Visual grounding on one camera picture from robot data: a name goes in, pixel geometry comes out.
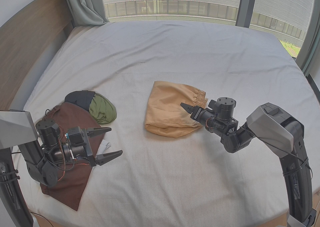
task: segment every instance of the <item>mattress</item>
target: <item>mattress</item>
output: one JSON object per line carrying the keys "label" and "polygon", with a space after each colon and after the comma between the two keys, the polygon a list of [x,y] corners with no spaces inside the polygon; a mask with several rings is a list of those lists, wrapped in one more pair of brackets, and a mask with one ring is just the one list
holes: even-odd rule
{"label": "mattress", "polygon": [[320,168],[319,103],[273,34],[195,21],[111,22],[74,29],[24,109],[36,122],[68,93],[96,91],[117,109],[108,151],[123,154],[93,168],[77,212],[42,194],[14,155],[31,211],[82,227],[256,226],[288,210],[279,159],[257,138],[230,154],[204,128],[176,139],[146,131],[156,80],[195,86],[209,100],[234,98],[239,125],[266,102],[282,107],[305,125],[309,164]]}

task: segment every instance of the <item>folded tan clothing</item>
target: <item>folded tan clothing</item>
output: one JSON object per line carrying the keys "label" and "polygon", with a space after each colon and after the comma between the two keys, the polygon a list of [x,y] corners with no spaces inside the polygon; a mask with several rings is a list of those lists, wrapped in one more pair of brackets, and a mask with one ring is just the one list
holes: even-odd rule
{"label": "folded tan clothing", "polygon": [[197,130],[201,124],[192,120],[180,103],[205,108],[208,101],[205,94],[190,85],[155,81],[146,108],[145,129],[174,138]]}

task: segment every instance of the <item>grass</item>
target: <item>grass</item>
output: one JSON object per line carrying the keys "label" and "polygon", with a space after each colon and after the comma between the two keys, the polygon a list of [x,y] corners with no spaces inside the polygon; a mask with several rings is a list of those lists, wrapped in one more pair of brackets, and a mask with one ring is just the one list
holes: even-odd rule
{"label": "grass", "polygon": [[298,56],[298,53],[300,51],[300,47],[297,47],[297,46],[295,46],[289,42],[286,42],[286,41],[280,40],[280,42],[292,57],[295,58]]}

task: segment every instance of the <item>wooden bed frame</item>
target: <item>wooden bed frame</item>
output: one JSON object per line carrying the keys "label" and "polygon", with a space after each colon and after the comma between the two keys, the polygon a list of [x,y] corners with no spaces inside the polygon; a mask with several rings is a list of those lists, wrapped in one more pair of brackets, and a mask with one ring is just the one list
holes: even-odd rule
{"label": "wooden bed frame", "polygon": [[0,110],[8,110],[46,48],[72,30],[66,0],[34,0],[0,27]]}

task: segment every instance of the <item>green clothing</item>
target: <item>green clothing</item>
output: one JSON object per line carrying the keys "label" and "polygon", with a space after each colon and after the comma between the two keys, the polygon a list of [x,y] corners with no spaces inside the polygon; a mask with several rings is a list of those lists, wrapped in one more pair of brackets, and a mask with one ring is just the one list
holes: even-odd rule
{"label": "green clothing", "polygon": [[101,94],[95,93],[89,106],[91,116],[100,124],[109,124],[117,117],[114,105]]}

